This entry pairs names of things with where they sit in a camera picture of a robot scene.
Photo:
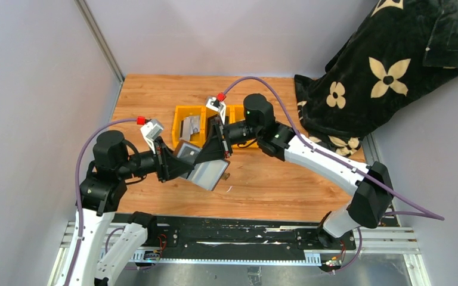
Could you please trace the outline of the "dark grey credit card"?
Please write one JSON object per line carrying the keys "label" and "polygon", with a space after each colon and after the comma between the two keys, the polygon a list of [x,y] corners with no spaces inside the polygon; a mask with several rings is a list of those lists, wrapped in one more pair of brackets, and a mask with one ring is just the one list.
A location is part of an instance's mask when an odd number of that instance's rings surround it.
{"label": "dark grey credit card", "polygon": [[187,141],[181,141],[174,150],[174,156],[187,163],[194,163],[201,148]]}

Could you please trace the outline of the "brown leather card holder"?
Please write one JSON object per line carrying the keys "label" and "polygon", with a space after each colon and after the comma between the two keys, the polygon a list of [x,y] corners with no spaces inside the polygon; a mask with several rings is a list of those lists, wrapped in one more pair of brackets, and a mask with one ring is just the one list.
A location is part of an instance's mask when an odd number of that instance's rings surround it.
{"label": "brown leather card holder", "polygon": [[230,162],[225,159],[194,164],[194,169],[180,178],[205,190],[213,191],[229,165]]}

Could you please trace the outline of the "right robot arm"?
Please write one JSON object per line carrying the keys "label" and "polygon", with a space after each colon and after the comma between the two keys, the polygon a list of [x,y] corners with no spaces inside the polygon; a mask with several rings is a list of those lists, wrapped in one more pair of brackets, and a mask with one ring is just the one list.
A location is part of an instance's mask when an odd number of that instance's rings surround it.
{"label": "right robot arm", "polygon": [[224,100],[225,95],[218,94],[208,98],[205,104],[218,115],[209,123],[208,137],[196,157],[196,164],[228,159],[233,145],[254,140],[266,155],[311,170],[351,195],[347,205],[322,218],[312,236],[314,242],[330,248],[355,228],[378,226],[394,198],[389,191],[392,185],[385,165],[350,162],[316,144],[293,127],[278,122],[273,105],[261,94],[245,97],[244,120],[226,124]]}

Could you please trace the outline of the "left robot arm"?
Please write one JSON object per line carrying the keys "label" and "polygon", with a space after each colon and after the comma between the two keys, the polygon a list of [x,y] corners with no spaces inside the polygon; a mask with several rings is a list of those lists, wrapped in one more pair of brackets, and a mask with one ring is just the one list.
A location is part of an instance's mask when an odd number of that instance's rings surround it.
{"label": "left robot arm", "polygon": [[84,180],[76,178],[77,214],[71,240],[70,259],[57,285],[114,285],[130,258],[142,245],[158,246],[158,259],[168,245],[168,237],[157,225],[155,215],[134,212],[116,242],[106,247],[108,229],[119,203],[128,189],[127,180],[139,182],[155,173],[160,181],[170,181],[192,171],[193,164],[176,158],[161,137],[153,140],[151,151],[139,153],[118,130],[94,135],[94,159]]}

